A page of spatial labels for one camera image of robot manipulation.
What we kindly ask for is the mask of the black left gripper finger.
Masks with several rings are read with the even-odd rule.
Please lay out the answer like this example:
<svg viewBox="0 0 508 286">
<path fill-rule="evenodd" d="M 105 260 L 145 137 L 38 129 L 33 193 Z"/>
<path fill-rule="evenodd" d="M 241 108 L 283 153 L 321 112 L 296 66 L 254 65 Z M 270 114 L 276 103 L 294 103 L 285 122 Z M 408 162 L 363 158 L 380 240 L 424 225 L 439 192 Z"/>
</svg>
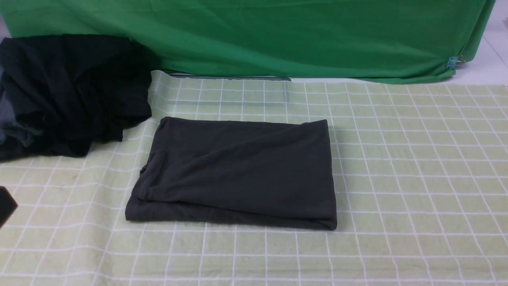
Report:
<svg viewBox="0 0 508 286">
<path fill-rule="evenodd" d="M 13 215 L 18 208 L 14 197 L 10 194 L 6 187 L 0 187 L 0 228 L 2 228 L 7 220 Z"/>
</svg>

